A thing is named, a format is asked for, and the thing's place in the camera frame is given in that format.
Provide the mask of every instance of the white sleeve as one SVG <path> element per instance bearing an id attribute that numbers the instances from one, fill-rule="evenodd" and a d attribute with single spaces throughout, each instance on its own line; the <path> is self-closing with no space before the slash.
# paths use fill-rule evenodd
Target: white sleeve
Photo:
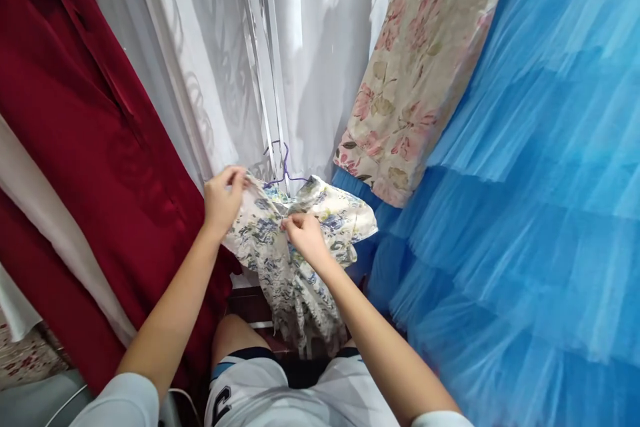
<path id="1" fill-rule="evenodd" d="M 413 421 L 411 427 L 473 427 L 473 425 L 457 412 L 442 410 L 422 414 Z"/>
<path id="2" fill-rule="evenodd" d="M 120 374 L 86 406 L 70 427 L 157 427 L 158 391 L 146 377 Z"/>

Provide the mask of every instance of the red garment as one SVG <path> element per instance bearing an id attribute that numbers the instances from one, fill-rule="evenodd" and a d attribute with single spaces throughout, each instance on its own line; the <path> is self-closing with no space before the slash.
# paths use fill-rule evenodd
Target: red garment
<path id="1" fill-rule="evenodd" d="M 202 196 L 95 0 L 0 0 L 0 18 L 0 113 L 139 328 L 202 224 Z M 232 269 L 221 248 L 180 384 L 209 370 Z"/>
<path id="2" fill-rule="evenodd" d="M 125 348 L 49 241 L 1 190 L 0 225 L 2 265 L 98 393 L 113 377 Z"/>

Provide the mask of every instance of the floral blouse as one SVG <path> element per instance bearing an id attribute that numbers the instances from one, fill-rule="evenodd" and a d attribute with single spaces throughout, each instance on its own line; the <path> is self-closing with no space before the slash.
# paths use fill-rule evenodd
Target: floral blouse
<path id="1" fill-rule="evenodd" d="M 283 219 L 297 212 L 318 218 L 325 243 L 344 268 L 357 259 L 353 244 L 377 232 L 373 210 L 350 193 L 312 175 L 294 198 L 248 175 L 237 219 L 224 245 L 258 273 L 274 328 L 297 345 L 301 356 L 321 338 L 328 354 L 346 341 L 346 329 L 327 286 L 289 243 Z"/>

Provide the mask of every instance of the hand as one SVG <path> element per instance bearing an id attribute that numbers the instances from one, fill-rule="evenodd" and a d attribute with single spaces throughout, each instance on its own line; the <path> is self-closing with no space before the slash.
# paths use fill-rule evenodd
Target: hand
<path id="1" fill-rule="evenodd" d="M 310 213 L 294 213 L 282 221 L 289 240 L 315 271 L 331 265 L 333 260 L 325 245 L 320 222 Z"/>
<path id="2" fill-rule="evenodd" d="M 242 192 L 249 185 L 247 171 L 230 166 L 205 183 L 205 223 L 203 230 L 222 242 L 238 216 Z"/>

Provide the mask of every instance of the athletic shorts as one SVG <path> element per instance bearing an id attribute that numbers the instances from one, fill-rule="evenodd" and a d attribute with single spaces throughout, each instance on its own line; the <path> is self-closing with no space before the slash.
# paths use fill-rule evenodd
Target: athletic shorts
<path id="1" fill-rule="evenodd" d="M 213 369 L 205 427 L 226 426 L 231 420 L 242 425 L 252 412 L 283 402 L 315 414 L 331 411 L 354 426 L 398 425 L 357 348 L 343 348 L 316 385 L 294 390 L 273 352 L 252 347 L 224 357 Z"/>

